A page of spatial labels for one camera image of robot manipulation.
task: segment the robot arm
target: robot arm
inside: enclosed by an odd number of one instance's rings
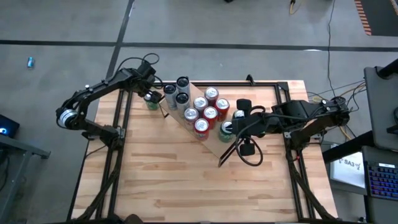
[[[59,126],[61,124],[66,129],[85,130],[84,137],[99,136],[106,145],[110,146],[119,137],[119,131],[112,126],[100,126],[86,119],[88,106],[92,101],[117,89],[133,91],[140,97],[149,94],[150,101],[158,103],[162,95],[150,90],[155,82],[155,72],[149,63],[143,61],[137,70],[122,68],[100,83],[93,86],[87,85],[85,90],[76,91],[56,110],[57,124]]]
[[[263,106],[252,107],[250,100],[240,99],[236,105],[239,110],[244,111],[245,118],[234,119],[230,130],[237,139],[290,133],[291,150],[302,150],[314,134],[324,131],[327,127],[345,125],[349,121],[349,109],[345,101],[342,97],[336,97],[331,101],[323,100],[317,104],[292,100],[273,106],[272,113],[267,113]],[[307,126],[307,123],[314,119],[315,121]],[[248,143],[241,147],[246,148],[243,154],[254,154],[254,144]]]

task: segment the wooden tabletop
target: wooden tabletop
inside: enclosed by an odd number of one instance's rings
[[[288,83],[293,100],[308,99],[303,81]],[[247,98],[253,106],[263,105],[268,111],[276,104],[271,87],[218,89],[229,102]],[[117,97],[118,91],[114,91],[100,99],[95,122],[112,123]],[[235,108],[236,104],[231,103],[230,111]],[[270,134],[256,141],[264,153],[261,166],[247,166],[234,153],[218,168],[218,158],[176,120],[171,116],[163,118],[160,110],[149,111],[144,101],[134,95],[115,213],[121,218],[135,213],[145,222],[297,221],[282,135]],[[101,146],[99,141],[91,142],[88,153]],[[320,147],[310,145],[303,156],[311,191],[337,217]],[[86,159],[72,218],[81,215],[98,193],[105,158],[106,149]],[[256,153],[248,160],[257,162],[258,158]],[[308,217],[301,190],[300,198]]]

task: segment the gray floor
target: gray floor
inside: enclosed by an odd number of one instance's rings
[[[59,1],[3,0],[0,39],[115,42],[128,0]],[[289,1],[136,0],[124,42],[264,44],[327,46],[331,0],[306,0],[289,16]],[[336,0],[331,23],[332,46],[398,47],[398,38],[370,37],[362,28],[354,1]],[[67,217],[87,141],[78,131],[59,129],[55,109],[85,84],[106,75],[113,47],[0,45],[0,113],[21,123],[18,139],[51,151],[47,161],[34,159],[25,195],[15,204],[16,218],[29,223],[61,222]],[[305,80],[308,91],[330,89],[327,52],[298,50],[145,49],[123,47],[118,63],[149,52],[160,55],[155,65],[163,80],[188,75],[192,80]],[[26,69],[28,57],[36,59]],[[386,65],[396,53],[332,52],[333,86],[363,79],[363,68]],[[135,67],[137,62],[126,63]],[[348,88],[336,91],[342,93]],[[329,92],[323,95],[331,98]],[[356,97],[355,134],[370,129],[366,93]],[[96,103],[89,118],[95,115]],[[326,135],[343,142],[338,129]],[[360,195],[333,190],[344,220],[364,215]]]

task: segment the orange striped tape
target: orange striped tape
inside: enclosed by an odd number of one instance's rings
[[[368,19],[366,18],[365,11],[363,10],[361,1],[355,0],[355,6],[356,6],[356,10],[358,11],[359,18],[361,19],[365,34],[372,35],[372,29],[369,26]]]

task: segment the soda can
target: soda can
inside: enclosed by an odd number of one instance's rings
[[[175,97],[177,103],[177,112],[181,118],[184,118],[184,112],[189,108],[189,96],[186,93],[179,93]]]
[[[206,98],[202,96],[195,98],[193,101],[193,107],[199,111],[200,116],[203,114],[203,111],[206,109],[208,105],[209,103],[207,102]]]
[[[27,68],[34,68],[35,67],[35,60],[33,59],[33,57],[29,57],[27,58]]]
[[[225,121],[228,115],[229,102],[226,99],[218,99],[215,105],[218,112],[217,121]]]
[[[218,138],[222,142],[230,142],[232,138],[234,138],[232,132],[226,129],[229,125],[232,125],[232,122],[224,121],[220,126],[220,131],[218,132]]]
[[[209,122],[207,120],[200,118],[195,122],[195,133],[199,140],[207,140],[209,138],[209,131]]]
[[[199,119],[199,112],[195,108],[188,108],[184,112],[185,127],[189,130],[193,130],[195,122]]]
[[[205,91],[205,98],[207,99],[209,106],[214,106],[218,98],[218,90],[214,87],[208,87]]]
[[[209,122],[209,129],[214,129],[217,122],[217,110],[216,108],[209,106],[203,112],[203,118]]]
[[[150,101],[150,94],[146,94],[144,96],[144,101],[145,101],[145,104],[147,105],[149,110],[157,110],[157,109],[159,109],[159,104],[158,103],[153,103],[153,102]]]
[[[178,94],[177,88],[173,84],[164,86],[163,88],[164,98],[166,98],[167,106],[169,109],[174,111],[177,109],[177,103],[175,102],[175,97]]]
[[[232,115],[232,119],[242,119],[244,118],[244,111],[243,110],[236,110]]]
[[[177,79],[177,88],[179,93],[186,93],[190,96],[189,79],[188,77],[180,77]]]

